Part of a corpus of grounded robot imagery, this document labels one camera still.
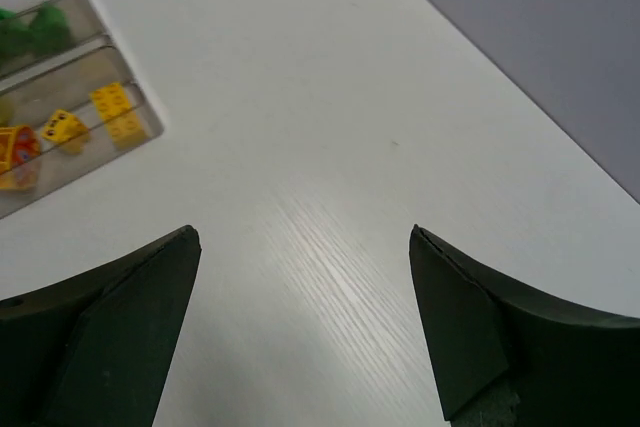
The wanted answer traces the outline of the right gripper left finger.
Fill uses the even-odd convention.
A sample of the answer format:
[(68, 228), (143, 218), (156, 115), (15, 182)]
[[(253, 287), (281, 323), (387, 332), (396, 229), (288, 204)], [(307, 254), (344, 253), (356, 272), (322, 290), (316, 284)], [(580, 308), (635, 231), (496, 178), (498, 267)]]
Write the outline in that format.
[(186, 225), (2, 300), (2, 425), (152, 425), (200, 257)]

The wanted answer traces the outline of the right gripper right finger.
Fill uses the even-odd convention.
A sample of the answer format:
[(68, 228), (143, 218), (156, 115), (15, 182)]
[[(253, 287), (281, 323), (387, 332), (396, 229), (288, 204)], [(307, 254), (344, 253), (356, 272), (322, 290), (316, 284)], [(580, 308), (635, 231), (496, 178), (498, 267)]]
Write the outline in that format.
[(422, 227), (412, 280), (453, 426), (635, 426), (639, 322), (488, 267)]

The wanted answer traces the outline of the large orange lego brick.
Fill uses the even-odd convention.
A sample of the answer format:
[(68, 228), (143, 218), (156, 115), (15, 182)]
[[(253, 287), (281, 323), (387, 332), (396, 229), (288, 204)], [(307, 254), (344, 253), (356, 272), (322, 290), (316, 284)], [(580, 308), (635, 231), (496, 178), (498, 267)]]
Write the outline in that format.
[(28, 125), (1, 128), (1, 189), (22, 191), (33, 188), (38, 180), (41, 146)]

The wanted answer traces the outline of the small orange lego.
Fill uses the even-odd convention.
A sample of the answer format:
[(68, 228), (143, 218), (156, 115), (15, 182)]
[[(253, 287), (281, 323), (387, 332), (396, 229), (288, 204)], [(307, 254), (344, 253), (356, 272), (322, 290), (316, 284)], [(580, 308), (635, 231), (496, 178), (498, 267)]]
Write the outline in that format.
[(64, 153), (79, 155), (90, 140), (90, 129), (76, 115), (58, 109), (45, 123), (40, 135), (60, 147)]

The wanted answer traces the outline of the orange and green lego stack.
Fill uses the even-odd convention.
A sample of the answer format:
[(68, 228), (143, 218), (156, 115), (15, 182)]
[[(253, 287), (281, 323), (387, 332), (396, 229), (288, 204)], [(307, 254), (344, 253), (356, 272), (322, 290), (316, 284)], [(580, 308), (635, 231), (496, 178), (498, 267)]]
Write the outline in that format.
[(108, 84), (89, 94), (98, 115), (118, 150), (144, 143), (148, 135), (134, 111), (124, 88), (118, 82)]

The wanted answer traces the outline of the green 2x4 lego brick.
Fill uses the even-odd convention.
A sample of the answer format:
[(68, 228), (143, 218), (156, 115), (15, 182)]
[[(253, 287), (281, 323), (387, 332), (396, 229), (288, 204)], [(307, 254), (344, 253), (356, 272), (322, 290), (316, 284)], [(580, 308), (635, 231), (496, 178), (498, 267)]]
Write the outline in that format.
[(33, 34), (35, 56), (48, 56), (74, 46), (74, 39), (65, 13), (52, 4), (42, 5), (29, 23)]

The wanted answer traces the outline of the right clear container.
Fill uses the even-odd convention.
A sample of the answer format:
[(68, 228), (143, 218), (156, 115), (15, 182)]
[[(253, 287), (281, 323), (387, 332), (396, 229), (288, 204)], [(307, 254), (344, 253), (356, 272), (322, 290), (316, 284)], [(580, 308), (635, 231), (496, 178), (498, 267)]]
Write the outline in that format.
[(158, 137), (121, 52), (77, 48), (1, 81), (1, 214), (8, 216)]

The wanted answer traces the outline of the middle clear container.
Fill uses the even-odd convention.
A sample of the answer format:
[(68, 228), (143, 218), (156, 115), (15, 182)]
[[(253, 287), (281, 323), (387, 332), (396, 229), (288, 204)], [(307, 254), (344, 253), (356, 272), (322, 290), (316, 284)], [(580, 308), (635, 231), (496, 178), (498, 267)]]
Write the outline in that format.
[(47, 0), (22, 11), (1, 8), (1, 78), (105, 34), (89, 0)]

